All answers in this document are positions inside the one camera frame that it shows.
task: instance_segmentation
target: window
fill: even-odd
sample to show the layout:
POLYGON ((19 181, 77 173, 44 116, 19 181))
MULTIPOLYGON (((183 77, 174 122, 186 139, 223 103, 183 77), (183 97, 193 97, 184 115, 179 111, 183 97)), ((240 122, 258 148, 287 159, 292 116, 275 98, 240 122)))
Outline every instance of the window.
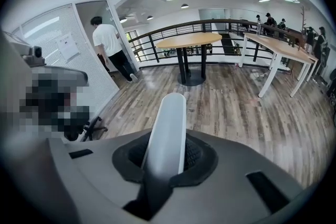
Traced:
MULTIPOLYGON (((126 37, 127 37, 127 40, 130 41, 131 39, 133 38, 136 38, 138 37, 137 35, 137 31, 129 31, 129 32, 126 32, 126 37)), ((140 40, 135 40, 131 43, 129 43, 130 46, 131 46, 131 49, 135 55, 135 58, 138 62, 141 62, 141 61, 145 61, 147 60, 147 57, 145 56, 145 54, 143 53, 143 48, 142 46, 140 45, 140 40)))

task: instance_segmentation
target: black table leg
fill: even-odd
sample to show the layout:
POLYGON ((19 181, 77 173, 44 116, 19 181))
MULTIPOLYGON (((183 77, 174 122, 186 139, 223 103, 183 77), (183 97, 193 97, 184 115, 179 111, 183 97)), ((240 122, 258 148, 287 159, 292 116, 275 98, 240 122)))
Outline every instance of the black table leg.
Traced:
POLYGON ((205 79, 206 45, 202 45, 201 53, 202 53, 201 54, 201 63, 202 63, 201 77, 205 79))
POLYGON ((180 48, 176 49, 177 59, 179 60, 178 66, 180 67, 180 74, 181 74, 181 83, 185 84, 185 74, 183 68, 183 59, 182 59, 182 50, 180 48))
POLYGON ((189 66, 188 66, 188 56, 186 48, 182 48, 183 50, 183 60, 184 60, 184 67, 185 67, 185 74, 190 76, 189 66))

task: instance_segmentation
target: door frame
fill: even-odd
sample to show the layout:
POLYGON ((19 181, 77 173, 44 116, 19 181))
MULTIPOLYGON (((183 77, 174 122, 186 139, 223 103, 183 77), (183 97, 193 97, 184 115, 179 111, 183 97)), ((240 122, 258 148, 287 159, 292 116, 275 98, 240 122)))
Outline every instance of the door frame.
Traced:
POLYGON ((120 36, 122 42, 124 43, 125 49, 127 50, 128 55, 130 56, 130 58, 131 58, 131 60, 132 60, 132 62, 133 62, 133 65, 134 65, 134 67, 136 68, 136 71, 139 71, 139 63, 138 63, 138 61, 136 60, 135 55, 134 55, 134 53, 133 53, 131 47, 130 47, 130 46, 127 46, 127 44, 128 44, 129 42, 127 41, 127 38, 126 38, 126 35, 125 35, 125 31, 124 31, 124 29, 123 29, 123 27, 122 27, 120 21, 119 21, 119 20, 115 20, 115 18, 119 18, 119 16, 118 16, 118 14, 117 14, 117 11, 116 11, 115 7, 114 7, 113 5, 111 5, 111 3, 110 3, 109 0, 77 0, 77 1, 74 1, 74 2, 72 3, 72 6, 74 7, 73 9, 75 10, 76 18, 77 18, 77 20, 78 20, 78 22, 79 22, 80 29, 81 29, 81 31, 83 32, 83 35, 84 35, 84 38, 85 38, 86 42, 87 42, 88 44, 91 44, 91 42, 90 42, 90 40, 89 40, 89 38, 88 38, 88 36, 87 36, 85 30, 84 30, 84 26, 83 26, 83 24, 82 24, 82 22, 81 22, 81 20, 80 20, 80 18, 79 18, 79 14, 78 14, 78 11, 77 11, 77 8, 76 8, 76 4, 83 4, 83 3, 87 3, 87 2, 97 2, 97 1, 106 1, 106 2, 107 2, 107 6, 108 6, 108 8, 109 8, 109 10, 110 10, 112 19, 113 19, 113 21, 114 21, 114 23, 115 23, 115 26, 117 27, 117 31, 119 32, 119 36, 120 36))

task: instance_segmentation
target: wooden floor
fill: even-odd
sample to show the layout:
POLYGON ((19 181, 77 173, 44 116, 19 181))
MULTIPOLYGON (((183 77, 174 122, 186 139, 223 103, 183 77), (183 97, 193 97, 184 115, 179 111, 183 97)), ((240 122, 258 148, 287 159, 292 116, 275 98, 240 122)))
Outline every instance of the wooden floor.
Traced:
POLYGON ((266 78, 256 76, 267 69, 206 68, 205 83, 195 87, 177 82, 178 66, 142 69, 137 84, 115 78, 121 89, 101 114, 109 128, 102 138, 152 127, 162 98, 179 92, 187 99, 188 129, 250 146, 303 187, 321 178, 333 152, 336 131, 329 100, 313 80, 303 83, 291 98, 297 81, 293 83, 291 75, 278 72, 260 99, 258 93, 266 78))

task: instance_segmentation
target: railing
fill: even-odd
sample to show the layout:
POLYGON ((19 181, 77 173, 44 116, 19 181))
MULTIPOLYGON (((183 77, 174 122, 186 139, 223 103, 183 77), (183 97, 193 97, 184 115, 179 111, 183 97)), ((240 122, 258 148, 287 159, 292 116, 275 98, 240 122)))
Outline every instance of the railing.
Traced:
MULTIPOLYGON (((179 36, 189 33, 200 33, 200 32, 218 32, 222 34, 223 41, 222 46, 213 46, 212 44, 207 45, 207 55, 226 55, 226 56, 240 56, 240 49, 243 47, 238 44, 236 41, 243 41, 244 33, 256 33, 257 23, 248 22, 245 20, 232 20, 232 19, 210 19, 210 20, 198 20, 178 25, 167 26, 144 35, 138 36, 129 40, 130 44, 134 44, 135 40, 139 40, 141 43, 138 45, 132 46, 132 50, 134 53, 139 53, 139 51, 143 52, 146 55, 145 60, 140 60, 138 58, 138 62, 145 62, 156 60, 158 63, 162 59, 177 57, 175 49, 162 50, 155 47, 155 43, 164 38, 169 38, 173 36, 179 36), (212 24, 221 24, 221 28, 224 29, 213 29, 212 24), (235 33, 238 37, 242 38, 232 38, 229 33, 235 33), (218 50, 214 52, 214 48, 222 48, 223 53, 218 53, 218 50)), ((272 38, 280 39, 283 41, 288 40, 288 44, 294 46, 295 36, 289 34, 288 32, 281 30, 279 28, 274 28, 268 25, 261 25, 261 35, 263 36, 271 36, 272 38)), ((259 48, 259 44, 257 42, 252 41, 256 44, 255 48, 247 47, 247 49, 254 50, 253 55, 246 55, 247 57, 253 57, 253 62, 255 62, 258 58, 261 59, 271 59, 271 57, 259 56, 259 51, 267 51, 272 53, 268 49, 259 48)), ((192 56, 201 55, 200 46, 198 47, 190 47, 187 48, 187 53, 192 56)))

